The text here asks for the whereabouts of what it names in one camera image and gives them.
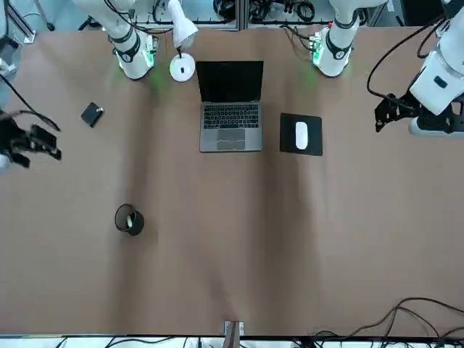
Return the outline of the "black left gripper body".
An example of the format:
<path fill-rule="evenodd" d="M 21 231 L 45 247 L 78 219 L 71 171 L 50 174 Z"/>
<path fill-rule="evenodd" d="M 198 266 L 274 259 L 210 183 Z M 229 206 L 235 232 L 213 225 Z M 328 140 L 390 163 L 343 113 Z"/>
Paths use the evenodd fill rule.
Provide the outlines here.
<path fill-rule="evenodd" d="M 410 127 L 463 127 L 463 94 L 433 90 L 414 96 L 408 91 L 405 99 L 413 107 Z"/>

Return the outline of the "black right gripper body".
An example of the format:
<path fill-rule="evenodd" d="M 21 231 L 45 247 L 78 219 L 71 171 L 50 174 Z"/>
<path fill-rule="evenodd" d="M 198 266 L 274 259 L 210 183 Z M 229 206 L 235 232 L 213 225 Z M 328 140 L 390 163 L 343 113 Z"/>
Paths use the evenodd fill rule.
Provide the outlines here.
<path fill-rule="evenodd" d="M 20 128 L 13 117 L 1 114 L 1 155 L 31 152 L 31 144 L 30 129 Z"/>

